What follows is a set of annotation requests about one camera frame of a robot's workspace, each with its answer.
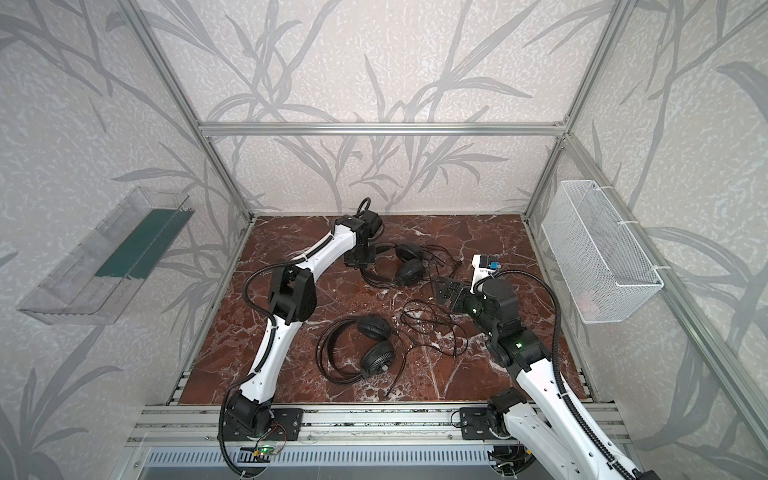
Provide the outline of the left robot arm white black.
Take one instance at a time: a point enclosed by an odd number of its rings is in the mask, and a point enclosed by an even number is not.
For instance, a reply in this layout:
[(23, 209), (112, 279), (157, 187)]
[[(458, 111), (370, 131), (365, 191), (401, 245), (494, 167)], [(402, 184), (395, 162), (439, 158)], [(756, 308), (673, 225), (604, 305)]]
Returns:
[[(383, 220), (370, 209), (335, 219), (328, 233), (308, 250), (291, 260), (268, 265), (251, 274), (243, 286), (243, 300), (267, 320), (265, 335), (248, 374), (231, 384), (222, 400), (217, 439), (225, 441), (227, 428), (246, 438), (262, 438), (273, 428), (271, 405), (277, 381), (289, 348), (317, 307), (316, 281), (339, 258), (354, 266), (375, 257), (371, 240), (381, 231)], [(268, 305), (251, 299), (250, 283), (264, 272), (272, 278)]]

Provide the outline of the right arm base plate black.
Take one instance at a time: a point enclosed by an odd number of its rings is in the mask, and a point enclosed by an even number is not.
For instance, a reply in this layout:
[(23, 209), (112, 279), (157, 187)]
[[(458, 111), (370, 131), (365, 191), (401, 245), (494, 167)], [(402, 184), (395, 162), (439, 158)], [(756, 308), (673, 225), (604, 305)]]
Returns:
[(453, 423), (461, 430), (463, 440), (496, 440), (491, 432), (486, 407), (463, 407)]

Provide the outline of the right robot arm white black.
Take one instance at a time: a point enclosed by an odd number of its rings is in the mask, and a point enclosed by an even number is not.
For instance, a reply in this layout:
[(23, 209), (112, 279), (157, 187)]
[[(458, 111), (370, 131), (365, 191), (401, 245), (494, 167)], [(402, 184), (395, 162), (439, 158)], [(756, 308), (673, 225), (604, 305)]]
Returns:
[(473, 320), (492, 359), (519, 386), (489, 399), (492, 433), (520, 442), (555, 479), (657, 478), (620, 451), (567, 385), (559, 347), (545, 346), (523, 326), (517, 293), (505, 276), (436, 281), (438, 302)]

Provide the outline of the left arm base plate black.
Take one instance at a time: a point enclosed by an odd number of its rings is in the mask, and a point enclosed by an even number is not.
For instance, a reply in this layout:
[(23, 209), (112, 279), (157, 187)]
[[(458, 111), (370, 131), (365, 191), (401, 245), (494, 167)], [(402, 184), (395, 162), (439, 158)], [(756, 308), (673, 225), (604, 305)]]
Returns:
[(261, 437), (269, 441), (297, 441), (303, 414), (304, 410), (301, 408), (272, 409), (268, 418), (269, 423), (256, 435), (238, 423), (230, 413), (225, 413), (217, 438), (223, 439), (225, 442), (255, 442)]

